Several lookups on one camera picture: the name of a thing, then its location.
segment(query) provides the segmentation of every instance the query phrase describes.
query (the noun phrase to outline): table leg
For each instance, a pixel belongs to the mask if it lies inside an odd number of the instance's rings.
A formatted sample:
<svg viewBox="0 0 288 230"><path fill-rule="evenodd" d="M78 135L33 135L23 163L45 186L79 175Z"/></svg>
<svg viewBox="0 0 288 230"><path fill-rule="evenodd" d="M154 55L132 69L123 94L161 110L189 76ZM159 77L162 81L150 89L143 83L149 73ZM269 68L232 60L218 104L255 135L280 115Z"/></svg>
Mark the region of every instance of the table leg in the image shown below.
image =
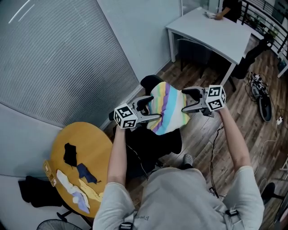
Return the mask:
<svg viewBox="0 0 288 230"><path fill-rule="evenodd" d="M171 61L175 62L175 43L174 43L174 34L171 30L168 30L169 42L170 42L170 52L171 52Z"/></svg>
<svg viewBox="0 0 288 230"><path fill-rule="evenodd" d="M288 69L288 64L284 67L284 69L278 74L278 78L281 77L285 72L286 70Z"/></svg>
<svg viewBox="0 0 288 230"><path fill-rule="evenodd" d="M224 85L226 83L226 81L228 80L228 78L230 77L233 69L235 68L236 64L235 63L231 63L227 73L225 74L225 77L223 78L223 80L221 81L220 85Z"/></svg>

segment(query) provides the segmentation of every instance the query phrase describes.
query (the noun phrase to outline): gray t-shirt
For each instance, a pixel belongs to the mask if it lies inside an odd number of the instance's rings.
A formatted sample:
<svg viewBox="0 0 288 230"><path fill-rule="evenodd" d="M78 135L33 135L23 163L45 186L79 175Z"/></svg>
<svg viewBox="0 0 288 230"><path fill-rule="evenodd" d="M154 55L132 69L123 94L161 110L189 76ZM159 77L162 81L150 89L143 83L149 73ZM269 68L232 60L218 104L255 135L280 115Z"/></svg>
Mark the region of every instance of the gray t-shirt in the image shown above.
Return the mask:
<svg viewBox="0 0 288 230"><path fill-rule="evenodd" d="M142 203L134 219L137 230L226 230L224 212L239 212L241 229L259 229L264 205L253 169L241 167L223 202L211 195L197 169L164 168L154 172L143 192ZM119 229L124 219L135 211L125 187L106 185L93 230Z"/></svg>

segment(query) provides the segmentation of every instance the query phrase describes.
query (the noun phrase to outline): black pants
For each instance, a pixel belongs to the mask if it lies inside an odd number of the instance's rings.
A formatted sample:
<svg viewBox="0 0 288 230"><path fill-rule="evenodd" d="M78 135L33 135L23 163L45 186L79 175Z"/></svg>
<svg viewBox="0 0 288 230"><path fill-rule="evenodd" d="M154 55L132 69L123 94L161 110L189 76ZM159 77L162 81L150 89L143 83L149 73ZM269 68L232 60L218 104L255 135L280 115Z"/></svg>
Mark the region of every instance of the black pants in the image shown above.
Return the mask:
<svg viewBox="0 0 288 230"><path fill-rule="evenodd" d="M193 168L193 166L191 166L190 164L183 164L179 167L179 169L181 169L181 170L185 170L185 169L189 169L189 168Z"/></svg>

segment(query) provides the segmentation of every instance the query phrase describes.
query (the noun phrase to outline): round wooden table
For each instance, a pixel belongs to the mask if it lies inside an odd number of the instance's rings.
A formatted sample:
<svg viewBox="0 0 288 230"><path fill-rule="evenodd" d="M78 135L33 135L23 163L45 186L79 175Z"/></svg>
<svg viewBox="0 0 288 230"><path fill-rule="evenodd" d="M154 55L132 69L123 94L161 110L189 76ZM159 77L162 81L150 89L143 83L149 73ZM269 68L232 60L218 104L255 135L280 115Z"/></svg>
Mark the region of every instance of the round wooden table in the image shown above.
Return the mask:
<svg viewBox="0 0 288 230"><path fill-rule="evenodd" d="M74 211L83 216L95 217L101 203L97 200L88 198L90 213L88 214L80 210L78 205L73 203L73 196L66 191L57 179L56 172L57 169L60 169L73 185L80 188L77 168L66 164L63 160L65 153L64 145L66 143L76 146L77 165L83 163L88 168L89 172L96 177L98 181L101 181L95 184L88 183L85 177L81 179L95 190L97 194L104 192L107 182L107 169L112 143L105 133L96 126L86 122L75 122L61 130L52 147L49 164L51 166L51 171L57 180L55 187L60 196Z"/></svg>

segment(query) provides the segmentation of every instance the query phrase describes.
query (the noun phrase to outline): yellow cloth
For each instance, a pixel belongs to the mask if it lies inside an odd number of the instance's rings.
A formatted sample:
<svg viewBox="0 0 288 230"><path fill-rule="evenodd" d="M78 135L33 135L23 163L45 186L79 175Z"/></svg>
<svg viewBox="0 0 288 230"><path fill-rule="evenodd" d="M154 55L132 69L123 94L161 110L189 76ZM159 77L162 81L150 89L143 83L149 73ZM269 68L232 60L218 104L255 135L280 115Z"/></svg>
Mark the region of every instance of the yellow cloth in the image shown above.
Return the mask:
<svg viewBox="0 0 288 230"><path fill-rule="evenodd" d="M85 182L83 182L82 180L79 179L80 182L80 188L86 193L86 195L90 198L90 199L95 199L99 202L102 201L103 198L103 192L99 193L99 195L88 185L85 184Z"/></svg>

